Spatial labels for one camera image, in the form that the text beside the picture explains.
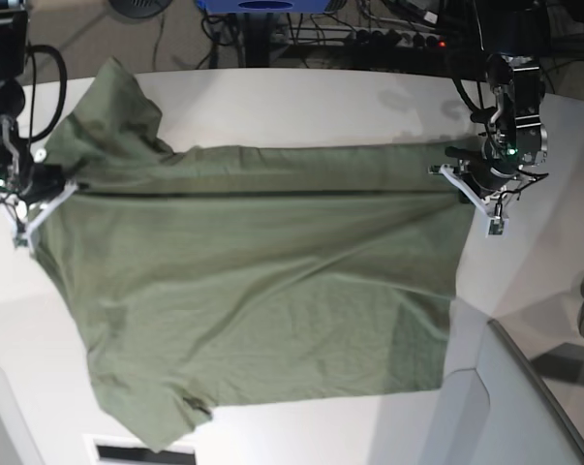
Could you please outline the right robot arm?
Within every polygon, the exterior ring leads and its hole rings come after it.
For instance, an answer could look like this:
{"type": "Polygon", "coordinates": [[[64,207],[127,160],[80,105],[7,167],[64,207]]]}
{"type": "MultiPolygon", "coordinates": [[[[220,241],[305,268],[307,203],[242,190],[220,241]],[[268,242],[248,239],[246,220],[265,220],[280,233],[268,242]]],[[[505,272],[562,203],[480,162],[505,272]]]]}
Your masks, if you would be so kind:
{"type": "Polygon", "coordinates": [[[36,162],[31,145],[50,135],[63,112],[68,75],[65,61],[55,47],[32,45],[28,41],[29,10],[24,1],[0,1],[0,193],[31,204],[58,196],[66,176],[56,165],[36,162]],[[18,78],[30,63],[37,71],[38,54],[49,56],[57,65],[59,94],[55,112],[37,135],[23,138],[17,118],[25,108],[26,97],[18,78]]]}

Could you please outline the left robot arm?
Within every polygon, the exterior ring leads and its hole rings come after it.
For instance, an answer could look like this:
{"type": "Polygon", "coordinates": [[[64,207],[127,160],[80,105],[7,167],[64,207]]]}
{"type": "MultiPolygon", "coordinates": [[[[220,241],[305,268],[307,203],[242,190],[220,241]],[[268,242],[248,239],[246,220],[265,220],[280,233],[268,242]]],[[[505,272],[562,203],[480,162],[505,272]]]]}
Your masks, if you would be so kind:
{"type": "Polygon", "coordinates": [[[446,156],[458,162],[455,177],[485,200],[495,197],[510,181],[526,176],[543,179],[525,169],[547,153],[547,132],[540,105],[545,84],[539,60],[550,51],[551,35],[544,1],[472,1],[471,33],[477,52],[456,51],[446,59],[446,69],[471,121],[484,129],[477,151],[450,147],[446,156]],[[495,104],[475,104],[463,87],[459,65],[465,58],[484,59],[484,76],[495,104]]]}

